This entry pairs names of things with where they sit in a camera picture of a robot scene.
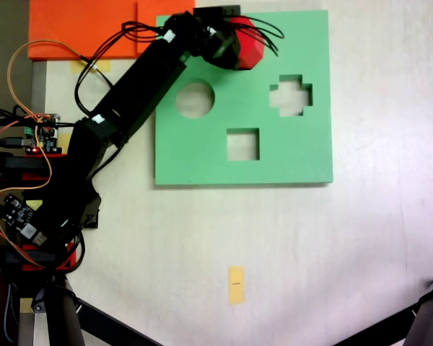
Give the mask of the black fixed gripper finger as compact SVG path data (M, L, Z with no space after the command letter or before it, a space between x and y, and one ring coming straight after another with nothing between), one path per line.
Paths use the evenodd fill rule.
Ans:
M239 66L240 43L230 38L215 41L205 49L204 60L213 66L226 70L237 70Z

